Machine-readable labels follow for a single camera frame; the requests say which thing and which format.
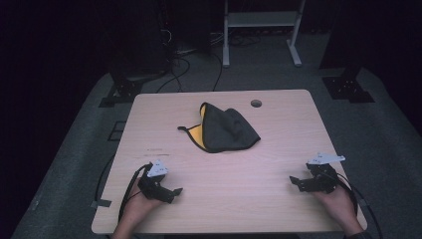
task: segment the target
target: white metal stand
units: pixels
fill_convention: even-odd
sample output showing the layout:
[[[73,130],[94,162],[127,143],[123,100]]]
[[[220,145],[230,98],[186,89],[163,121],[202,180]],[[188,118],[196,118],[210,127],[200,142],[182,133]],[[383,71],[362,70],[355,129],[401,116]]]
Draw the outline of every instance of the white metal stand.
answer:
[[[231,27],[279,27],[293,26],[292,39],[287,40],[296,67],[302,65],[301,58],[296,50],[296,39],[301,26],[306,0],[301,0],[299,11],[289,12],[241,12],[229,13],[228,0],[224,6],[224,45],[223,45],[223,67],[230,66],[229,52],[229,28]]]

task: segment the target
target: person's right hand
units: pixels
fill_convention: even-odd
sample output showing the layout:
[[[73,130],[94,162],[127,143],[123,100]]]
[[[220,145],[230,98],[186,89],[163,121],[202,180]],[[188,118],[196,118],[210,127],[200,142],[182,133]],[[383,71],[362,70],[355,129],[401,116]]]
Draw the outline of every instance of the person's right hand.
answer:
[[[332,193],[312,192],[312,195],[323,205],[329,216],[339,224],[346,237],[363,232],[354,213],[353,203],[347,191],[340,185]]]

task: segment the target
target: wrist strap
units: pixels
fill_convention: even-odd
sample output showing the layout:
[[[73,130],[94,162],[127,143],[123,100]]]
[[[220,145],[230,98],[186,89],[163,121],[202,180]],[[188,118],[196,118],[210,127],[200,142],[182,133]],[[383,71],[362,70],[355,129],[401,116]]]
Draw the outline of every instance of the wrist strap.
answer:
[[[372,237],[367,232],[360,232],[350,237],[347,237],[347,239],[372,239]]]

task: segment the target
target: yellow fabric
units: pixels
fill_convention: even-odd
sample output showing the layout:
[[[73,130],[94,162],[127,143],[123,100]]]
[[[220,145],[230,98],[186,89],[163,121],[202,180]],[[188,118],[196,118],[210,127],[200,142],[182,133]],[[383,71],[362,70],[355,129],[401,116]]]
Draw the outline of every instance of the yellow fabric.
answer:
[[[201,108],[202,120],[204,120],[205,108],[206,108],[205,105]],[[193,139],[196,141],[196,143],[198,143],[198,145],[200,145],[201,147],[205,148],[204,141],[202,140],[202,124],[191,128],[189,132],[190,132],[190,135],[192,135]]]

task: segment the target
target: light wood table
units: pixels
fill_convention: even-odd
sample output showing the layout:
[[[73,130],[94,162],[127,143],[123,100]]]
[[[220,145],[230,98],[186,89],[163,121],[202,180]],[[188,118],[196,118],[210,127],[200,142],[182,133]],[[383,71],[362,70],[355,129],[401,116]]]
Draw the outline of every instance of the light wood table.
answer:
[[[252,100],[262,106],[253,108]],[[261,140],[242,151],[202,151],[177,127],[199,124],[204,102],[237,110]],[[112,233],[133,173],[161,159],[169,169],[161,185],[183,191],[148,215],[139,233],[339,231],[319,203],[289,179],[311,178],[306,162],[318,152],[335,154],[305,90],[139,95],[102,196],[111,205],[98,208],[92,229]],[[339,162],[331,165],[344,175]],[[360,209],[358,220],[365,228]]]

